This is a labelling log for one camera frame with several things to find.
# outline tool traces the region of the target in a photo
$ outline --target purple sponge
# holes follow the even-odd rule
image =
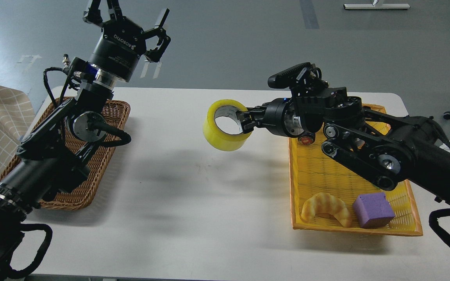
[[[361,194],[352,206],[361,228],[386,226],[395,217],[384,192]]]

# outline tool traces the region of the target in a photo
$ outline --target yellow tape roll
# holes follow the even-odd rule
[[[237,119],[236,112],[246,110],[244,105],[234,100],[220,100],[213,103],[207,111],[207,117],[202,126],[202,132],[207,142],[221,151],[234,151],[243,146],[251,132],[235,135],[225,133],[216,125],[215,119],[218,117],[229,117],[238,124],[242,132],[241,123]]]

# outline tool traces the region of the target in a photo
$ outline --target black robotic arm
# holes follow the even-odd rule
[[[303,137],[322,128],[327,138],[324,154],[382,190],[393,190],[409,179],[450,205],[450,153],[435,146],[450,142],[433,117],[394,117],[363,107],[361,98],[347,96],[346,88],[329,88],[321,71],[310,62],[298,64],[268,79],[274,89],[289,87],[291,98],[276,98],[247,111],[236,112],[243,133],[254,127],[274,135]],[[387,123],[386,135],[368,121]],[[450,235],[438,218],[450,209],[430,215],[430,226],[450,247]]]
[[[158,62],[170,42],[163,29],[169,10],[162,11],[155,27],[144,31],[123,16],[117,0],[107,0],[110,20],[102,22],[98,7],[92,0],[84,12],[84,21],[102,28],[102,36],[88,62],[64,55],[64,68],[49,68],[43,72],[45,88],[55,110],[23,139],[16,154],[21,162],[0,181],[0,279],[19,279],[31,274],[41,263],[52,239],[46,224],[22,224],[39,201],[52,200],[57,192],[72,192],[89,175],[89,160],[100,146],[121,146],[130,142],[130,135],[109,126],[101,112],[113,97],[117,80],[128,82],[141,55]],[[147,50],[145,40],[158,37],[153,50]],[[62,71],[67,79],[56,103],[48,86],[48,71]],[[77,89],[77,96],[64,101],[67,87]],[[86,144],[72,153],[64,141],[66,127]],[[118,140],[105,142],[106,133]],[[45,231],[45,240],[34,261],[23,270],[10,266],[14,250],[25,231]]]

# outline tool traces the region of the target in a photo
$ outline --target white table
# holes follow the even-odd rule
[[[351,93],[407,114],[395,94]],[[34,274],[211,280],[447,280],[450,249],[428,227],[445,208],[413,185],[422,237],[291,228],[288,139],[255,129],[238,151],[202,135],[209,106],[248,107],[288,91],[117,88],[131,105],[125,130],[93,203],[76,212],[35,210],[26,222],[54,230]],[[450,218],[441,221],[450,231]],[[42,235],[29,233],[12,262],[22,268]]]

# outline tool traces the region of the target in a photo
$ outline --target white stand base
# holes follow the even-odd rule
[[[409,4],[382,4],[375,5],[372,4],[343,4],[345,10],[355,10],[355,9],[409,9],[411,6]]]

